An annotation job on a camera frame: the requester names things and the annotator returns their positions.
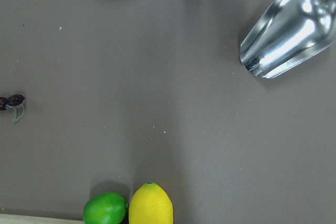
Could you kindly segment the yellow lemon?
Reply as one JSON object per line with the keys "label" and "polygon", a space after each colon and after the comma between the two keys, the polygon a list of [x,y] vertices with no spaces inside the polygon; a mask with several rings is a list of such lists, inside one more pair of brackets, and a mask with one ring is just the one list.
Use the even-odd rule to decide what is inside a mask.
{"label": "yellow lemon", "polygon": [[173,205],[168,194],[154,182],[143,184],[130,201],[129,223],[174,223]]}

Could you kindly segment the metal ice scoop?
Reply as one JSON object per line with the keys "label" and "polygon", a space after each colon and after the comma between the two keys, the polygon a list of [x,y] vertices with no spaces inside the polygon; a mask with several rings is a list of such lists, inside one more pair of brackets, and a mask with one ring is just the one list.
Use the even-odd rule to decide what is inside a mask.
{"label": "metal ice scoop", "polygon": [[240,44],[242,65],[273,79],[335,42],[335,0],[274,0]]}

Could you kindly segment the green lime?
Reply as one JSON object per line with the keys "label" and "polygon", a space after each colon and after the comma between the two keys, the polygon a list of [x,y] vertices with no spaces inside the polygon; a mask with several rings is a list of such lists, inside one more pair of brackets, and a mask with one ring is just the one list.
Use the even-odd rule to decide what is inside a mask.
{"label": "green lime", "polygon": [[119,194],[108,192],[90,199],[83,209],[84,223],[121,223],[129,203]]}

